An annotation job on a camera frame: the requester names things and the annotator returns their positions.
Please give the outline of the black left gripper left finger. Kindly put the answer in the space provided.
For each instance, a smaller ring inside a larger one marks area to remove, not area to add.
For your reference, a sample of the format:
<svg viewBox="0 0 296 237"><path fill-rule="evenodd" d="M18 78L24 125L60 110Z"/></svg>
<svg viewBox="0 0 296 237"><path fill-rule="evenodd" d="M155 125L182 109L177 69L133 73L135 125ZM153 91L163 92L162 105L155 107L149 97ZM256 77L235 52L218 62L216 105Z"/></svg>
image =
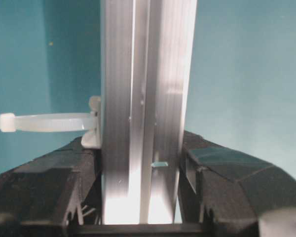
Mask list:
<svg viewBox="0 0 296 237"><path fill-rule="evenodd" d="M101 152L80 138L0 174L0 237L68 237L101 207Z"/></svg>

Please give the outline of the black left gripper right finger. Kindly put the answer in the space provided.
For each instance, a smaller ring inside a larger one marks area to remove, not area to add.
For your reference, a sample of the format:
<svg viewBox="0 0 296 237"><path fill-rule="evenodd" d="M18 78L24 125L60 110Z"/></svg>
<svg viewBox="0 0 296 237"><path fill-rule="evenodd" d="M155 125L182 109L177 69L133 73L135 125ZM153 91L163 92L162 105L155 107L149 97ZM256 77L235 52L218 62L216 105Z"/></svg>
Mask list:
<svg viewBox="0 0 296 237"><path fill-rule="evenodd" d="M185 131L178 197L183 222L216 237L256 237L263 213L296 207L296 180L272 163Z"/></svg>

